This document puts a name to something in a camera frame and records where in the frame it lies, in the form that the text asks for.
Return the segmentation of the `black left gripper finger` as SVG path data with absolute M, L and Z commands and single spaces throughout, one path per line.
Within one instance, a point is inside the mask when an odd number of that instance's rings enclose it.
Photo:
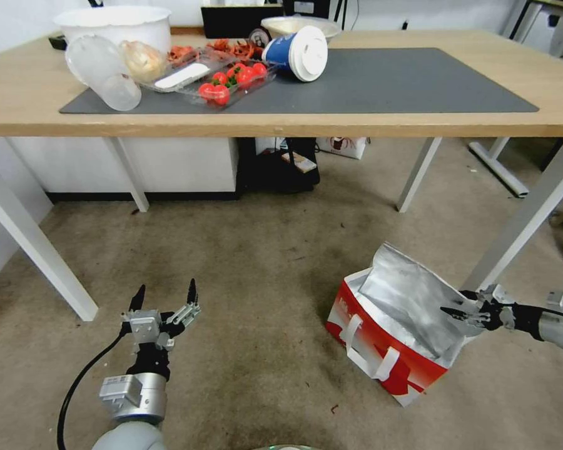
M 142 284 L 136 294 L 131 298 L 128 310 L 121 313 L 121 322 L 128 322 L 131 315 L 142 310 L 145 300 L 146 285 Z
M 175 311 L 165 321 L 165 332 L 169 336 L 180 335 L 199 315 L 201 307 L 198 300 L 198 290 L 195 278 L 192 278 L 188 288 L 186 304 Z

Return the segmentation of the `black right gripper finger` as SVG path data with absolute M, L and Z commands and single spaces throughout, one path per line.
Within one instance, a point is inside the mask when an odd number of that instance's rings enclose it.
M 477 291 L 465 289 L 459 291 L 459 293 L 462 296 L 462 299 L 458 299 L 459 306 L 481 307 L 484 303 L 497 304 L 499 306 L 508 305 L 507 291 L 501 284 L 491 284 Z
M 440 310 L 452 319 L 462 321 L 470 328 L 495 331 L 497 329 L 497 313 L 495 307 L 483 305 L 478 311 L 466 312 L 456 308 L 442 306 Z

